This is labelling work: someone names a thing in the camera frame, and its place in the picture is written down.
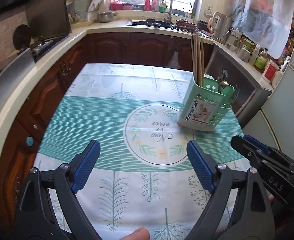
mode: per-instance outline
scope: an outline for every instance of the blue gripper pad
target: blue gripper pad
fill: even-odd
[[[202,187],[212,194],[216,188],[213,178],[217,163],[211,155],[205,154],[194,140],[187,143],[187,156]]]
[[[100,144],[91,140],[81,154],[75,155],[70,162],[71,190],[76,194],[83,189],[100,155]]]
[[[248,141],[252,145],[256,146],[257,148],[261,149],[265,155],[270,155],[268,147],[260,141],[256,140],[254,137],[251,137],[250,135],[245,135],[243,139]]]

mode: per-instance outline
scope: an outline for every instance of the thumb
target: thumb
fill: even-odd
[[[121,240],[149,240],[149,232],[146,228],[139,228]]]

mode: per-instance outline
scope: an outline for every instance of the tablecloth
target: tablecloth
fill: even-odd
[[[150,231],[151,240],[186,237],[210,198],[187,158],[189,140],[217,162],[249,168],[230,147],[232,136],[243,135],[232,111],[213,132],[177,124],[191,75],[151,66],[87,64],[58,106],[34,166],[55,169],[91,139],[100,142],[101,155],[76,197],[102,239],[119,240],[139,227]],[[236,194],[231,191],[218,230],[226,227]],[[55,191],[50,195],[60,227],[69,231]]]

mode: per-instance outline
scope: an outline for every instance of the green utensil holder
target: green utensil holder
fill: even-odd
[[[198,131],[213,131],[220,120],[231,109],[227,104],[234,88],[227,85],[218,93],[217,80],[204,77],[204,87],[198,86],[192,77],[181,108],[178,111],[179,125]]]

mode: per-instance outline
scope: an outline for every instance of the stainless steel pot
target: stainless steel pot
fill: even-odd
[[[117,16],[115,15],[115,12],[102,12],[97,14],[97,20],[101,23],[111,22],[116,19]]]

